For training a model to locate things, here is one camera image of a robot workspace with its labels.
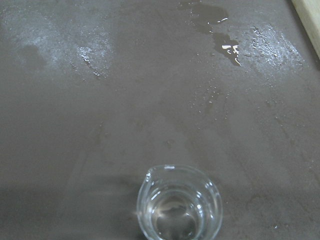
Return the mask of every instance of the glass cup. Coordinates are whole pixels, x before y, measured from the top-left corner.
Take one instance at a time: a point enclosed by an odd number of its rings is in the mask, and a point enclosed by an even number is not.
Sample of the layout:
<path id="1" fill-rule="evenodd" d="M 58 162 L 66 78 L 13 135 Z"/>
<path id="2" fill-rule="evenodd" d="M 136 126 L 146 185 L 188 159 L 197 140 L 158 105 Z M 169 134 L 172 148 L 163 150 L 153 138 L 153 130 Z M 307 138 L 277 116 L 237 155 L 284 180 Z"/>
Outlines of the glass cup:
<path id="1" fill-rule="evenodd" d="M 212 240 L 223 218 L 217 187 L 202 171 L 186 165 L 150 168 L 136 209 L 148 240 Z"/>

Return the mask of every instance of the transparent liquid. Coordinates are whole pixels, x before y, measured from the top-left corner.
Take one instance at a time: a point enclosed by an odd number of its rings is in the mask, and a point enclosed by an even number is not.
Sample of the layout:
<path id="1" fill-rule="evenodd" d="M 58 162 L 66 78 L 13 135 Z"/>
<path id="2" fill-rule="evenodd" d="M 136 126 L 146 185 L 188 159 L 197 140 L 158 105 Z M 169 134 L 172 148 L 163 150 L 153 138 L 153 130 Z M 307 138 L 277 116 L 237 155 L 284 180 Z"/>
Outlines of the transparent liquid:
<path id="1" fill-rule="evenodd" d="M 153 191 L 146 218 L 161 239 L 191 240 L 199 235 L 203 208 L 196 195 L 196 191 L 178 185 Z"/>

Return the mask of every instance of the wooden board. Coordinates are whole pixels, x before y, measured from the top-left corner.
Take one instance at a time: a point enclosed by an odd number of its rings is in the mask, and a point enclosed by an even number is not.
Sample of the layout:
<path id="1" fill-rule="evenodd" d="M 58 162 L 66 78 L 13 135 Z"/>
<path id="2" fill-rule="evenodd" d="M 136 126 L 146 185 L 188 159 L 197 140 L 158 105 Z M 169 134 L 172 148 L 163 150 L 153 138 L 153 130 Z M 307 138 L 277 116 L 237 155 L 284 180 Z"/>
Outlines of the wooden board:
<path id="1" fill-rule="evenodd" d="M 292 3 L 320 58 L 320 0 L 292 0 Z"/>

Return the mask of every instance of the gray tabletop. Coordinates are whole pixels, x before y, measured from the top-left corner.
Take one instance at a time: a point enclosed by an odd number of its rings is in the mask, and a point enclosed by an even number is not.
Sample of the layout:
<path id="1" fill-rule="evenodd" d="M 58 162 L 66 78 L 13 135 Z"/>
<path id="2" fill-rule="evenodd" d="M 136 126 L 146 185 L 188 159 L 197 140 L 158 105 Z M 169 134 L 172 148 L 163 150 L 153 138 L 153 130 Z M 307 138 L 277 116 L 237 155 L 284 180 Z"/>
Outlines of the gray tabletop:
<path id="1" fill-rule="evenodd" d="M 217 240 L 320 239 L 320 62 L 288 0 L 2 0 L 0 239 L 143 240 L 149 167 Z"/>

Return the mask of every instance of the glass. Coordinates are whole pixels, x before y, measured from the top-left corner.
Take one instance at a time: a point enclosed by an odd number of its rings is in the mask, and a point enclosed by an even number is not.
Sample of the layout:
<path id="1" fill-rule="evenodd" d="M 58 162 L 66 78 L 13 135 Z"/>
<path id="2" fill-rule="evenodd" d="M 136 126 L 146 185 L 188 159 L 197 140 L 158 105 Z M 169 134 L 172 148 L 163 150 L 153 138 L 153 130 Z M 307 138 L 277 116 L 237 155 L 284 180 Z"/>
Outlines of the glass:
<path id="1" fill-rule="evenodd" d="M 217 187 L 202 171 L 186 165 L 150 168 L 136 209 L 149 240 L 212 240 L 223 218 Z"/>

